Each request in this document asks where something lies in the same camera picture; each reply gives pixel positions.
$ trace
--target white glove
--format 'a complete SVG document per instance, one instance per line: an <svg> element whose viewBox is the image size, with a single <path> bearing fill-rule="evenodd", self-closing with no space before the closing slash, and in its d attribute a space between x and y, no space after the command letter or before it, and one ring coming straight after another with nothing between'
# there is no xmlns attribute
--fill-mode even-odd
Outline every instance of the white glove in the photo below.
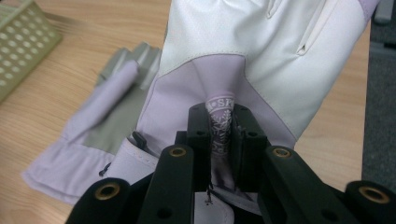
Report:
<svg viewBox="0 0 396 224"><path fill-rule="evenodd" d="M252 111L273 145L293 148L377 2L173 1L160 70L137 130L159 154L177 131L187 129L192 105L233 95L236 104ZM224 179L227 167L212 167L220 184L233 183ZM259 213L250 201L236 205Z"/></svg>

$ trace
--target perforated basket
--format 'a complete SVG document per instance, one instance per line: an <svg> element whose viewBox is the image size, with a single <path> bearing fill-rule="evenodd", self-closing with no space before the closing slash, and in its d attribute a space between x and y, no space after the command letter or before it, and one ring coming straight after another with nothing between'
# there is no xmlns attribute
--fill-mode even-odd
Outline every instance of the perforated basket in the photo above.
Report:
<svg viewBox="0 0 396 224"><path fill-rule="evenodd" d="M0 3L0 102L60 39L33 0Z"/></svg>

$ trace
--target glove finger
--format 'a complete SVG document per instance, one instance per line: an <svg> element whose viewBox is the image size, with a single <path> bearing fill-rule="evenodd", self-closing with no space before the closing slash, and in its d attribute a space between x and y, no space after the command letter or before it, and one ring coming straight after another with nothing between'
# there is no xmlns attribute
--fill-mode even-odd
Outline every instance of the glove finger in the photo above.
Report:
<svg viewBox="0 0 396 224"><path fill-rule="evenodd" d="M63 136L70 141L81 137L98 124L137 78L138 63L129 61L105 83L95 88L91 97L67 122Z"/></svg>
<svg viewBox="0 0 396 224"><path fill-rule="evenodd" d="M113 74L117 73L126 62L134 60L139 66L139 77L136 83L142 90L147 88L147 83L151 83L155 73L158 71L159 58L161 56L160 49L152 48L148 43L140 43L131 52L126 48L118 50L109 60L105 68L98 77L96 86L109 79Z"/></svg>
<svg viewBox="0 0 396 224"><path fill-rule="evenodd" d="M131 130L136 126L148 93L147 88L154 79L161 56L159 49L151 48L146 43L144 46L147 48L144 47L143 51L139 51L138 48L137 54L136 50L132 53L128 51L126 56L127 60L135 57L139 62L138 78L113 106L111 112L89 131L84 146L116 154L123 138L131 134Z"/></svg>

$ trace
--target glove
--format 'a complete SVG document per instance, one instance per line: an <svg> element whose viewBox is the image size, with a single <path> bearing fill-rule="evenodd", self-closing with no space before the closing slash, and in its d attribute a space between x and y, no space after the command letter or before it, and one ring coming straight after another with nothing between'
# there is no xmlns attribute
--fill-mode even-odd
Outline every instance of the glove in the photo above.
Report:
<svg viewBox="0 0 396 224"><path fill-rule="evenodd" d="M173 1L160 69L136 129L159 154L187 129L191 106L222 109L231 99L252 111L273 145L293 148L377 2ZM216 156L212 180L222 199L259 214L254 195L233 192L227 151Z"/></svg>
<svg viewBox="0 0 396 224"><path fill-rule="evenodd" d="M122 140L137 123L161 51L143 43L120 49L101 72L92 95L67 121L57 142L22 174L33 189L75 203L100 180Z"/></svg>

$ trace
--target screw hole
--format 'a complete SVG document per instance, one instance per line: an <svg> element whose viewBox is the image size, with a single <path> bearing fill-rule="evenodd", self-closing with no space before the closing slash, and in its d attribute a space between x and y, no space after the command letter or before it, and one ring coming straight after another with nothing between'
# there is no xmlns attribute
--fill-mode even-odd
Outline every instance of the screw hole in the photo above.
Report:
<svg viewBox="0 0 396 224"><path fill-rule="evenodd" d="M95 197L98 200L104 201L113 198L120 192L120 185L112 182L104 184L102 187L96 190Z"/></svg>
<svg viewBox="0 0 396 224"><path fill-rule="evenodd" d="M249 136L255 137L257 136L257 133L248 133Z"/></svg>
<svg viewBox="0 0 396 224"><path fill-rule="evenodd" d="M186 153L187 153L186 149L181 147L172 148L169 152L169 154L173 157L181 157L186 155Z"/></svg>
<svg viewBox="0 0 396 224"><path fill-rule="evenodd" d="M284 148L276 148L273 150L273 153L274 155L281 158L287 158L291 156L291 153Z"/></svg>
<svg viewBox="0 0 396 224"><path fill-rule="evenodd" d="M374 203L389 203L390 199L387 194L379 189L363 186L359 188L359 193L366 199Z"/></svg>
<svg viewBox="0 0 396 224"><path fill-rule="evenodd" d="M321 214L323 215L324 218L326 218L329 221L336 222L339 220L338 216L331 210L323 209L321 211Z"/></svg>
<svg viewBox="0 0 396 224"><path fill-rule="evenodd" d="M167 219L172 216L172 209L170 208L161 208L157 212L157 217L161 219Z"/></svg>

